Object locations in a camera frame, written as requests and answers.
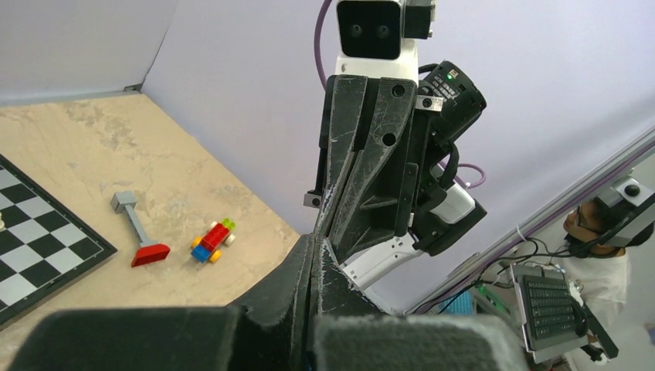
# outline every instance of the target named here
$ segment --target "beige tabletop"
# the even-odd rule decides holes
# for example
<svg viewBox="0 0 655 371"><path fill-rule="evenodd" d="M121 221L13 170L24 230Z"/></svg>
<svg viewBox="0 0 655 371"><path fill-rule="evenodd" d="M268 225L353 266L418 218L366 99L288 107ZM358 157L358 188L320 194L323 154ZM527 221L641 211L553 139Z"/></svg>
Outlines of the beige tabletop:
<svg viewBox="0 0 655 371"><path fill-rule="evenodd" d="M0 153L118 252L0 332L5 369L44 316L64 308L225 305L268 274L298 235L144 95L0 108ZM109 201L132 190L164 261L131 268L137 239ZM214 220L236 223L215 264L189 255Z"/></svg>

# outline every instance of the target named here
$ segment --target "person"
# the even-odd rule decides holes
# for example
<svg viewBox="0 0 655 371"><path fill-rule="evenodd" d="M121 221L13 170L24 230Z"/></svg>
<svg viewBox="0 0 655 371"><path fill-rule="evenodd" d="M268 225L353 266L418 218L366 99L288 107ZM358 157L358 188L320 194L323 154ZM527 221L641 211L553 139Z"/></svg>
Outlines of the person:
<svg viewBox="0 0 655 371"><path fill-rule="evenodd" d="M592 241L620 223L635 206L622 200L613 207L608 207L599 199L592 199L581 204L567 215L564 230L570 247L577 243ZM552 264L557 264L570 280L579 282L580 295L594 316L607 329L619 316L626 304L628 285L630 284L630 261L627 247L637 247L653 235L653 224L639 232L626 246L613 247L595 245L591 249L593 257L555 257Z"/></svg>

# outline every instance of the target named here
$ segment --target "eyeglasses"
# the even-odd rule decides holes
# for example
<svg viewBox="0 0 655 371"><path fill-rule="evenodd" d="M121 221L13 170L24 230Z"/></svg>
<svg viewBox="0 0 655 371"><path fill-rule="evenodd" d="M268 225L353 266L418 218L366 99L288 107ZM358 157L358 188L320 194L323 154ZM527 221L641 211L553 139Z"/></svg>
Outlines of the eyeglasses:
<svg viewBox="0 0 655 371"><path fill-rule="evenodd" d="M582 215L582 205L579 205L577 209L575 209L575 218L577 219L577 222L575 223L578 227L583 228L584 230L588 230L589 232L593 232L596 234L602 234L602 232L599 232L597 230L594 230L593 228L589 228L588 226L584 225L582 223L582 220L580 219L580 216Z"/></svg>

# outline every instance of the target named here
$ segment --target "black keyboard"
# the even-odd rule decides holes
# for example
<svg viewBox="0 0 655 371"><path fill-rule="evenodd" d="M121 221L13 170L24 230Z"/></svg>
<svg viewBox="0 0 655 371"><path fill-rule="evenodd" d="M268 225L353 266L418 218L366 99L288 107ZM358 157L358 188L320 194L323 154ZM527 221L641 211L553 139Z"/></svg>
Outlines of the black keyboard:
<svg viewBox="0 0 655 371"><path fill-rule="evenodd" d="M526 310L535 340L575 333L572 298L566 281L524 276Z"/></svg>

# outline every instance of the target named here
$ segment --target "toy hammer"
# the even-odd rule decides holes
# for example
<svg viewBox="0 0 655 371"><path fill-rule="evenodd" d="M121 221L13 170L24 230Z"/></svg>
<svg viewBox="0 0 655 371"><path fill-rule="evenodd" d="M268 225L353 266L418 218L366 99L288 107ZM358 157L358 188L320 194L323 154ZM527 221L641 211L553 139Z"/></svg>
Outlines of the toy hammer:
<svg viewBox="0 0 655 371"><path fill-rule="evenodd" d="M132 267L138 267L140 265L166 259L168 253L171 252L171 248L163 243L157 243L156 241L151 240L145 233L144 227L141 225L139 217L134 211L134 205L137 204L137 198L131 191L114 193L114 197L111 199L110 204L116 213L121 213L123 211L127 213L130 223L139 236L139 246L141 246L141 248L137 250L137 254L132 260Z"/></svg>

